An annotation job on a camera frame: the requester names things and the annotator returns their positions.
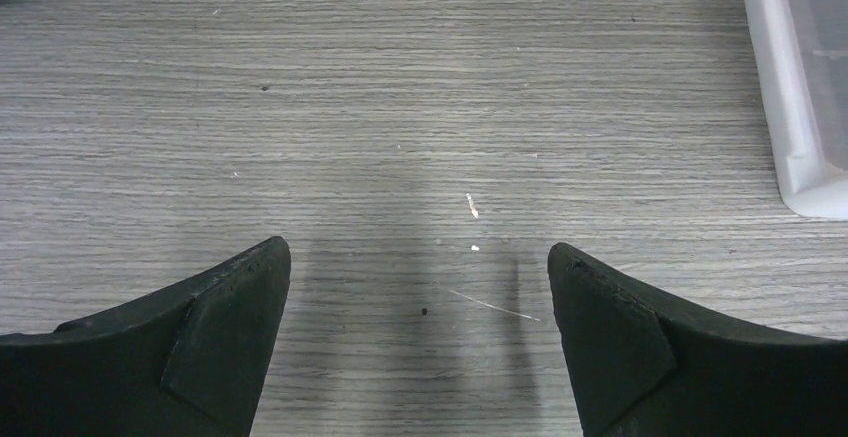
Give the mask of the white plastic drawer organizer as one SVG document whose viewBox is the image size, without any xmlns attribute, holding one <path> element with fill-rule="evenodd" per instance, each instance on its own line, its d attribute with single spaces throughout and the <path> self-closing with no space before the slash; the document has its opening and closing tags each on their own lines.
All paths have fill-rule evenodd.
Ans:
<svg viewBox="0 0 848 437">
<path fill-rule="evenodd" d="M 744 0 L 779 193 L 847 218 L 847 0 Z"/>
</svg>

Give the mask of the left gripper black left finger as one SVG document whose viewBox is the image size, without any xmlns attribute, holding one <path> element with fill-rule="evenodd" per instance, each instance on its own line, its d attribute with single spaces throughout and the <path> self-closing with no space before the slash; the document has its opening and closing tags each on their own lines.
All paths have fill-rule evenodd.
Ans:
<svg viewBox="0 0 848 437">
<path fill-rule="evenodd" d="M 5 436 L 246 436 L 290 287 L 270 237 L 200 274 L 1 339 Z"/>
</svg>

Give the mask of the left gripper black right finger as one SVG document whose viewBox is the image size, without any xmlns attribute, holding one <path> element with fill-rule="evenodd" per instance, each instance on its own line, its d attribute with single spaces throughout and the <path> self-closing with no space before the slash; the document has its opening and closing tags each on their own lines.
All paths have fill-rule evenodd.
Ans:
<svg viewBox="0 0 848 437">
<path fill-rule="evenodd" d="M 547 270 L 587 436 L 843 436 L 847 344 L 741 320 L 566 243 Z"/>
</svg>

